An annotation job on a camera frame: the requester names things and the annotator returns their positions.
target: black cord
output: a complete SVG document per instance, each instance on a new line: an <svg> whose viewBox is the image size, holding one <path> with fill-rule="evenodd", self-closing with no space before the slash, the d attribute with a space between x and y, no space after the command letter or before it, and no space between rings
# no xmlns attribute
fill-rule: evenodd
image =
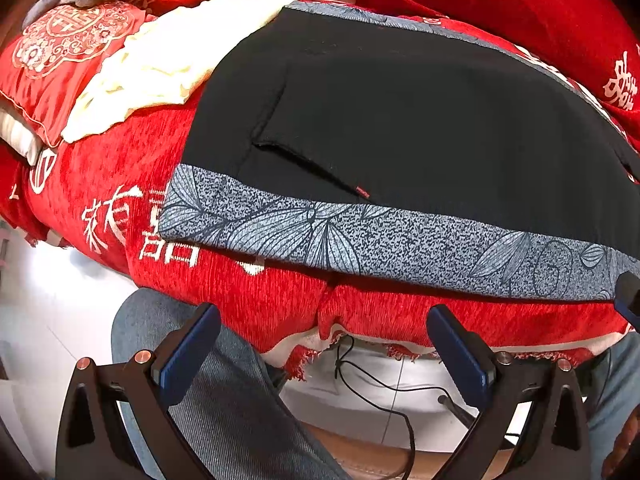
<svg viewBox="0 0 640 480"><path fill-rule="evenodd" d="M361 394L359 394L356 390L354 390L349 385L349 383L347 383L347 381L344 380L344 376L342 375L342 365L347 364L347 365L353 366L354 368L356 368L357 370L359 370L363 374L365 374L369 379L372 379L373 381L375 381L380 386L383 386L384 388L387 388L388 390L392 390L393 392L420 392L420 391L424 391L424 390L440 390L447 397L449 397L449 400L451 402L453 402L453 400L451 399L451 396L449 395L449 392L446 389L444 389L443 387L441 387L441 386L422 386L422 387L418 387L418 388L394 388L392 386L389 386L388 384L383 383L378 378L374 377L369 372L367 372L364 368L361 368L356 363L354 363L352 361L347 361L345 359L345 357L347 357L347 355L353 350L353 347L355 345L355 339L353 338L353 336L347 335L347 337L351 338L351 345L349 346L349 349L342 355L340 355L340 341L338 341L338 346L336 348L337 359L335 360L334 377L335 377L335 379L340 377L340 379L342 380L344 385L351 391L351 393L355 394L357 397L359 397L360 399L364 400L370 406L373 406L374 408L376 408L377 410L380 410L381 412L390 413L391 415L398 415L398 416L401 416L402 418L404 418L404 422L406 423L406 428L407 428L407 430L409 432L410 450L409 450L409 457L406 460L406 465L404 466L402 480L408 480L409 476L411 475L411 471L414 468L414 463L415 463L415 433L414 433L414 427L411 425L411 422L409 421L409 417L407 416L406 413L396 412L396 410L390 410L388 408L382 408L381 406L375 404L374 402L371 402L369 399L367 399L366 397L364 397Z"/></svg>

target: blue jeans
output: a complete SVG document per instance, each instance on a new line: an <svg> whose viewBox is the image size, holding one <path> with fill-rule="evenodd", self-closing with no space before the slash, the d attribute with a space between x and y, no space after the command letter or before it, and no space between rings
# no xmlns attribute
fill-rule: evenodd
<svg viewBox="0 0 640 480"><path fill-rule="evenodd" d="M113 362L155 348L193 312L193 306L159 292L137 290L113 321ZM588 370L591 480L600 479L603 460L640 404L639 365L640 335L633 332ZM169 412L216 480L348 480L329 452L284 406L273 382L274 375L261 357L223 326L184 400ZM128 404L122 405L122 413L145 471L164 480Z"/></svg>

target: gray patterned trim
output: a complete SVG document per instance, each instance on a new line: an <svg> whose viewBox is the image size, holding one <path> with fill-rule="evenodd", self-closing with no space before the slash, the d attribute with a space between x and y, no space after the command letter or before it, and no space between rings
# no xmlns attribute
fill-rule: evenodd
<svg viewBox="0 0 640 480"><path fill-rule="evenodd" d="M267 193L180 164L160 234L318 269L484 296L610 300L640 262L614 249L474 220Z"/></svg>
<svg viewBox="0 0 640 480"><path fill-rule="evenodd" d="M449 28L440 25L416 22L414 20L408 20L406 18L395 18L393 16L377 14L376 12L371 12L370 10L357 9L356 7L350 7L347 5L295 1L286 6L286 8L293 10L302 10L303 12L320 14L322 16L333 16L335 18L341 18L344 20L351 20L352 22L370 23L372 25L381 25L383 27L391 28L404 28L405 30L414 30L416 32L428 32L430 34L436 34L437 36L444 36L445 38L466 41L467 43L473 43L478 46L497 50L505 56L516 59L517 61L524 63L532 69L553 78L554 81L560 83L562 86L564 86L574 94L579 95L626 139L626 133L623 133L620 127L611 120L611 117L609 117L607 111L602 107L602 105L593 96L593 94L591 94L583 85L581 85L577 81L572 82L572 80L560 73L560 71L556 67L540 61L539 59L531 55L526 49L518 47L513 43L512 44L516 48L519 48L522 51L522 56L514 54L513 52L509 52L508 50L504 50L503 48L490 43L489 41L481 40L479 38L476 38L475 36L470 36L469 34L464 34L455 30L450 30Z"/></svg>

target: black fabric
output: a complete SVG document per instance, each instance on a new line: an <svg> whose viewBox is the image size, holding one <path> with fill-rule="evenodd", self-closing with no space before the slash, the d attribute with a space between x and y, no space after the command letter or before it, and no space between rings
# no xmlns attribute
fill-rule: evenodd
<svg viewBox="0 0 640 480"><path fill-rule="evenodd" d="M248 186L594 242L640 256L638 156L496 50L283 9L216 68L182 162Z"/></svg>

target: silver screw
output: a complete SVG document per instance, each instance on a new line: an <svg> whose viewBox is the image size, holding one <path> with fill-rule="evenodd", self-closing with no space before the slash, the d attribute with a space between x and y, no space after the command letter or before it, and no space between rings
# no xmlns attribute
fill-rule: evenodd
<svg viewBox="0 0 640 480"><path fill-rule="evenodd" d="M558 359L558 368L563 372L570 372L573 367L567 359Z"/></svg>
<svg viewBox="0 0 640 480"><path fill-rule="evenodd" d="M149 350L141 350L136 354L134 359L138 364L143 365L144 363L149 361L149 359L151 359L151 352Z"/></svg>
<svg viewBox="0 0 640 480"><path fill-rule="evenodd" d="M495 355L495 360L501 365L508 366L513 363L513 356L509 352L498 352Z"/></svg>
<svg viewBox="0 0 640 480"><path fill-rule="evenodd" d="M90 364L91 364L91 359L89 359L88 357L82 357L81 359L78 359L78 362L76 363L76 368L78 368L78 370L84 370Z"/></svg>

